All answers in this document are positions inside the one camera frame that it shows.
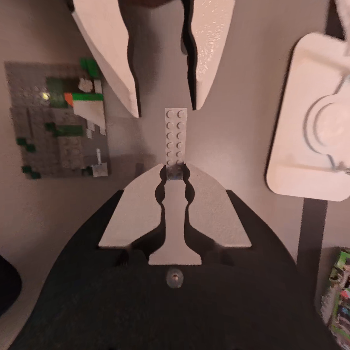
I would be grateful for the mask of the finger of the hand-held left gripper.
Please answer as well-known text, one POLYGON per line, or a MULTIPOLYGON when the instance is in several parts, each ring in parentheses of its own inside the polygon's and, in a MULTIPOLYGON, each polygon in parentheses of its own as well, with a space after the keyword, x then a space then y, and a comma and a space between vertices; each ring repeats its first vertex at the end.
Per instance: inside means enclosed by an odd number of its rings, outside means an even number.
POLYGON ((234 12, 234 0, 182 1, 182 43, 192 109, 199 110, 215 79, 234 12))
POLYGON ((117 0, 74 0, 74 18, 107 83, 129 113, 139 118, 129 66, 129 33, 117 0))

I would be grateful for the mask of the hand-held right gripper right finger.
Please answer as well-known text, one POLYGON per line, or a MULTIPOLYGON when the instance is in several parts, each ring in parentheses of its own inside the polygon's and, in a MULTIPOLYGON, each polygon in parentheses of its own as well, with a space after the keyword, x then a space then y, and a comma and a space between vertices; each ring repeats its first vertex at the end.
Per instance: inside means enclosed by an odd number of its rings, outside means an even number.
POLYGON ((184 170, 189 224, 221 247, 251 247, 226 189, 214 177, 187 163, 184 170))

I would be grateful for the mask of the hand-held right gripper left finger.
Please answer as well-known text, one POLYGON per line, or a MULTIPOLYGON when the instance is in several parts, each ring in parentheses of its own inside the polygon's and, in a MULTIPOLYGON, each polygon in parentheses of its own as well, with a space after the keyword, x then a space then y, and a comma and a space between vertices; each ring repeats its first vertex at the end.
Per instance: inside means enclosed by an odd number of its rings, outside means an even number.
POLYGON ((159 226, 161 206, 156 189, 163 164, 158 164, 129 183, 98 244, 99 248, 125 248, 159 226))

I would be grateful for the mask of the light grey long brick plate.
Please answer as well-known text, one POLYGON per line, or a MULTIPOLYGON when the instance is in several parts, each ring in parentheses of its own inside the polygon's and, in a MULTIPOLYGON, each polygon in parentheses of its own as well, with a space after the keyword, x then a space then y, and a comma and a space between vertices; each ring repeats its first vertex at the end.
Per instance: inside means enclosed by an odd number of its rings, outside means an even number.
POLYGON ((187 108, 166 108, 165 162, 168 180, 182 180, 186 163, 187 108))

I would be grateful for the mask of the grey toy brick build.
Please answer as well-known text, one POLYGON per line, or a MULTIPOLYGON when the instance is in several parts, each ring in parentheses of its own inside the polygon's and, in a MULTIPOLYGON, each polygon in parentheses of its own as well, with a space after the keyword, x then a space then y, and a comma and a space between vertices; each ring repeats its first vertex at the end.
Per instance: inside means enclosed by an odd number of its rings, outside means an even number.
POLYGON ((35 180, 107 177, 110 157, 96 61, 4 65, 22 173, 35 180))

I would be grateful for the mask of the grey desk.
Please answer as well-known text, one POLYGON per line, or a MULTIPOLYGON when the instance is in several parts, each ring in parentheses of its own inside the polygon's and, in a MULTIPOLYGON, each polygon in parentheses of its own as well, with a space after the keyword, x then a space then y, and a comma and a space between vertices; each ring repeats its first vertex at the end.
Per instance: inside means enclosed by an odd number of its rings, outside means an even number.
POLYGON ((142 117, 108 89, 113 175, 31 181, 21 173, 4 63, 75 63, 89 50, 64 1, 1 1, 1 255, 22 291, 1 317, 1 349, 339 349, 314 311, 293 261, 303 200, 278 196, 265 167, 289 53, 324 27, 327 1, 237 1, 221 63, 202 109, 189 111, 186 156, 229 190, 256 244, 235 262, 168 268, 98 241, 135 165, 162 162, 164 109, 191 107, 181 50, 184 7, 122 2, 132 37, 142 117))

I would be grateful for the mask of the white lamp base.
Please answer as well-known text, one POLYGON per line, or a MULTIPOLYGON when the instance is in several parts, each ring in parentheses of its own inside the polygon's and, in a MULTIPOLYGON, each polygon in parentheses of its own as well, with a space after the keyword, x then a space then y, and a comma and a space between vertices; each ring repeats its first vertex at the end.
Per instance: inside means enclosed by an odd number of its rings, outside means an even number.
POLYGON ((335 5, 345 40, 310 33, 293 51, 266 174, 276 194, 349 197, 349 1, 335 5))

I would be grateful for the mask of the green toy brick set box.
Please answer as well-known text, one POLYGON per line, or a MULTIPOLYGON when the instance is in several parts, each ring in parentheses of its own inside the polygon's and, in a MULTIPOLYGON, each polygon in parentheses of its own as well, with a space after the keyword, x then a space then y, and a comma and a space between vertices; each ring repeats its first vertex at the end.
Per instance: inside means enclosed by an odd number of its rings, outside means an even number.
POLYGON ((341 349, 350 349, 350 250, 342 248, 321 298, 321 316, 341 349))

